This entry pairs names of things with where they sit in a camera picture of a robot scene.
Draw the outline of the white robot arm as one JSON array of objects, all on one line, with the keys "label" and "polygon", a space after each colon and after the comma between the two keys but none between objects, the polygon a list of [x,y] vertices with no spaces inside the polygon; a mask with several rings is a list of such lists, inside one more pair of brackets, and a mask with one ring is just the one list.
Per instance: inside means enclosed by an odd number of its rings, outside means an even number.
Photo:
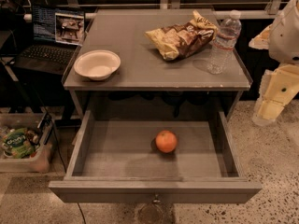
[{"label": "white robot arm", "polygon": [[265,126],[275,122],[299,92],[299,0],[290,0],[249,46],[267,49],[269,57],[279,62],[274,71],[265,70],[254,106],[252,121]]}]

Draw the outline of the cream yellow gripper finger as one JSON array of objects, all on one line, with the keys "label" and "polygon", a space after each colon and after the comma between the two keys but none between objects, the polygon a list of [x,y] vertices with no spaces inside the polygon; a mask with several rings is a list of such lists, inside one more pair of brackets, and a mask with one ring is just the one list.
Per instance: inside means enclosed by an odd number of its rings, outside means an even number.
[{"label": "cream yellow gripper finger", "polygon": [[299,92],[299,65],[282,63],[262,76],[252,121],[265,126],[273,123],[285,106]]}]

